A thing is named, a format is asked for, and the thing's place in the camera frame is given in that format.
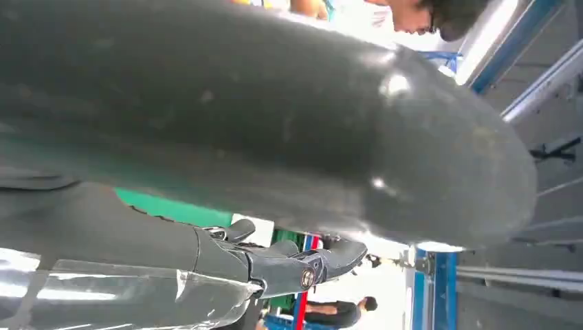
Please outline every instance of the ceiling light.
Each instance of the ceiling light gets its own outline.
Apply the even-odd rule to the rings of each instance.
[[[518,7],[518,0],[502,0],[488,22],[481,28],[480,34],[457,71],[456,83],[458,85],[464,85],[468,81],[490,47],[505,29],[516,7]]]

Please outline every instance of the metal rail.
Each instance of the metal rail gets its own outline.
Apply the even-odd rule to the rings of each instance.
[[[502,118],[513,124],[519,122],[536,111],[552,93],[577,77],[581,71],[583,71],[583,40],[574,45],[555,65],[517,97],[502,112]]]
[[[583,273],[560,270],[457,267],[457,276],[583,292]]]

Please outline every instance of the green panel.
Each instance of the green panel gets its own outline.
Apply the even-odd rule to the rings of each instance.
[[[124,203],[135,206],[152,216],[161,215],[174,221],[200,227],[226,227],[231,224],[231,213],[201,208],[181,201],[171,201],[121,188],[116,188],[115,192]]]

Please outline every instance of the dark hair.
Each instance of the dark hair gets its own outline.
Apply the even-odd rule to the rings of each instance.
[[[366,302],[364,303],[364,308],[367,311],[374,311],[377,309],[377,307],[379,307],[379,304],[377,304],[377,300],[375,299],[375,297],[366,297]]]
[[[464,36],[486,9],[490,0],[421,0],[420,8],[429,8],[432,20],[444,41]]]

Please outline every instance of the fluorescent light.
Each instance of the fluorescent light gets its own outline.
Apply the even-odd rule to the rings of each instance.
[[[120,325],[115,325],[113,327],[107,327],[107,328],[101,328],[101,329],[95,329],[95,330],[112,330],[112,329],[119,329],[119,328],[123,328],[123,327],[127,327],[129,325],[132,325],[133,323],[126,323],[126,324],[120,324]]]
[[[490,47],[512,18],[516,7],[518,7],[518,0],[503,0],[489,18],[488,22],[482,27],[480,34],[467,52],[467,56],[463,59],[457,71],[456,83],[458,85],[463,85],[468,81],[476,67],[478,67],[478,64],[480,64]]]
[[[428,252],[461,252],[464,250],[463,247],[438,242],[422,242],[417,244],[417,247]]]
[[[78,328],[85,328],[85,327],[88,327],[90,325],[91,325],[91,323],[89,323],[89,324],[81,324],[81,325],[74,325],[72,327],[58,328],[58,329],[55,329],[55,330],[72,330],[72,329],[78,329]]]

